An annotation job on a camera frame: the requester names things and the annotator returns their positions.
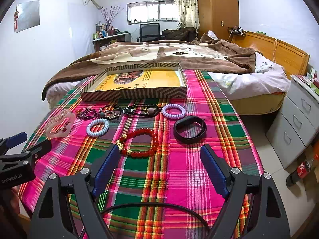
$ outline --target blue gripper pad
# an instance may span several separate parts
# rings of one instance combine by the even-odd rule
[[[14,148],[15,146],[25,142],[28,139],[28,136],[25,132],[21,132],[12,137],[9,137],[5,143],[7,148]]]
[[[120,158],[121,154],[119,147],[114,145],[113,148],[110,149],[105,161],[102,163],[102,165],[100,165],[101,167],[98,173],[95,175],[95,185],[92,194],[96,198],[105,191],[105,188],[113,174],[114,169],[117,167]]]
[[[215,191],[226,199],[230,193],[227,188],[227,183],[230,182],[230,176],[229,169],[221,163],[221,160],[224,159],[219,158],[209,145],[203,145],[200,149],[200,159],[213,183]]]

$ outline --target nightstand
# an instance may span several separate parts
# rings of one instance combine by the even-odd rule
[[[301,155],[318,130],[319,95],[292,75],[283,105],[266,133],[284,168]]]

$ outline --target wooden headboard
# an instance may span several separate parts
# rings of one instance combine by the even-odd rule
[[[274,52],[275,40],[273,37],[248,31],[245,37],[234,35],[232,43],[240,47],[251,47],[261,52],[264,57],[273,61],[272,54]],[[292,74],[306,74],[309,58],[309,54],[303,50],[284,41],[277,40],[275,52],[276,63],[285,68],[286,75],[289,79],[291,79],[290,76]]]

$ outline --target striped box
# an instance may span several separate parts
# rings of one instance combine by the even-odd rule
[[[181,76],[182,85],[179,87],[156,87],[156,88],[137,88],[110,91],[92,91],[108,75],[133,72],[137,70],[149,69],[174,70],[178,71]],[[105,101],[117,99],[146,99],[146,98],[186,98],[187,82],[179,63],[147,63],[132,64],[118,67],[109,67],[92,79],[81,91],[82,101]]]

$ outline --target white bed sheet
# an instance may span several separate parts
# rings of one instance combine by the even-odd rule
[[[290,80],[284,68],[256,52],[256,72],[238,75],[236,73],[208,72],[229,100],[287,92]]]

